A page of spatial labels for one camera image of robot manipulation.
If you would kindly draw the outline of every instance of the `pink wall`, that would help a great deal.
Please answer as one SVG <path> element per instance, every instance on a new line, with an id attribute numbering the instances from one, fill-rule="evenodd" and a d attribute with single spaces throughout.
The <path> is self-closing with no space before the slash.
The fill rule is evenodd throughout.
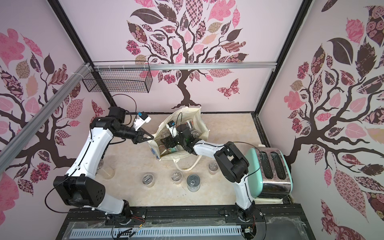
<path id="1" fill-rule="evenodd" d="M 3 1 L 0 11 L 2 149 L 83 61 L 46 1 Z M 65 214 L 44 197 L 77 157 L 98 107 L 107 109 L 104 96 L 78 85 L 0 175 L 2 239 L 56 237 Z M 48 204 L 69 209 L 56 191 Z"/>
<path id="2" fill-rule="evenodd" d="M 153 64 L 167 64 L 205 63 L 209 59 L 213 63 L 276 61 L 301 0 L 120 0 L 114 4 L 70 0 L 61 4 L 92 60 L 144 59 L 155 61 Z M 151 15 L 143 15 L 142 11 L 150 11 Z M 176 30 L 180 22 L 186 22 L 182 19 L 191 23 L 190 31 L 183 27 Z M 142 111 L 170 112 L 183 106 L 201 106 L 202 111 L 254 111 L 270 69 L 230 69 L 221 73 L 180 71 L 179 74 L 181 77 L 177 70 L 152 71 L 150 92 L 130 96 Z M 236 79 L 238 85 L 230 88 Z M 131 102 L 122 96 L 116 98 L 116 103 L 134 111 Z"/>
<path id="3" fill-rule="evenodd" d="M 260 114 L 316 239 L 382 239 L 384 6 L 321 0 Z"/>

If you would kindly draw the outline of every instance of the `wire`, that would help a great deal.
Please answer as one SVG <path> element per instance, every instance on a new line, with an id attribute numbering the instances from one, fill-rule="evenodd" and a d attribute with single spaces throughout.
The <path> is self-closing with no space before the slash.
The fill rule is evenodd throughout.
<path id="1" fill-rule="evenodd" d="M 122 143 L 122 142 L 125 142 L 126 139 L 124 139 L 123 141 L 120 141 L 120 142 L 113 142 L 113 143 L 110 143 L 109 145 L 112 145 L 112 144 L 118 144 L 118 143 Z"/>

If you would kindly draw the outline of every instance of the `metal mesh basket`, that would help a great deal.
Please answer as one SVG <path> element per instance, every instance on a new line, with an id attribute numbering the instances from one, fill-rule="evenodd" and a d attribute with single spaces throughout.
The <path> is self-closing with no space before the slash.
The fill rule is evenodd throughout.
<path id="1" fill-rule="evenodd" d="M 83 83 L 88 92 L 108 90 L 109 92 L 149 93 L 152 75 L 148 61 L 133 62 L 139 64 L 137 68 L 114 68 L 113 65 L 107 68 L 96 66 L 94 71 L 84 77 Z M 102 84 L 98 84 L 100 80 L 103 81 L 106 89 Z"/>

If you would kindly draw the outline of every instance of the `clear plastic container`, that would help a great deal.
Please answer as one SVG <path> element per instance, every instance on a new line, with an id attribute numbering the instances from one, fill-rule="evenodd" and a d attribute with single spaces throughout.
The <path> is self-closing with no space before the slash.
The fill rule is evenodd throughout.
<path id="1" fill-rule="evenodd" d="M 200 177 L 197 174 L 191 174 L 187 177 L 187 186 L 191 192 L 200 189 Z"/>
<path id="2" fill-rule="evenodd" d="M 208 163 L 208 171 L 212 175 L 215 175 L 218 172 L 218 165 L 216 161 L 211 161 Z"/>
<path id="3" fill-rule="evenodd" d="M 142 178 L 142 183 L 146 187 L 152 187 L 153 185 L 155 185 L 155 178 L 153 177 L 152 174 L 146 173 L 146 174 L 144 174 L 144 176 Z"/>
<path id="4" fill-rule="evenodd" d="M 180 184 L 183 180 L 183 174 L 179 170 L 176 170 L 171 174 L 170 178 L 174 184 Z"/>
<path id="5" fill-rule="evenodd" d="M 104 163 L 104 160 L 100 160 L 99 165 L 96 170 L 97 174 L 100 174 L 104 179 L 111 179 L 115 176 L 115 170 L 111 168 L 109 165 Z"/>

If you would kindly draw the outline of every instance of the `tree trunk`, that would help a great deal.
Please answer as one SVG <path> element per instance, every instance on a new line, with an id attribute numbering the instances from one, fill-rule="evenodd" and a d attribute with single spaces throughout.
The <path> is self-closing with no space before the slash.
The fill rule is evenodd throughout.
<path id="1" fill-rule="evenodd" d="M 173 107 L 172 109 L 179 108 L 181 106 L 187 106 L 188 107 L 190 105 L 191 106 L 201 106 L 201 104 L 197 104 L 190 99 L 191 95 L 189 94 L 189 92 L 187 90 L 187 86 L 184 83 L 188 79 L 189 73 L 191 73 L 192 71 L 181 70 L 181 78 L 179 80 L 179 83 L 177 84 L 177 87 L 183 93 L 184 99 L 177 106 Z"/>

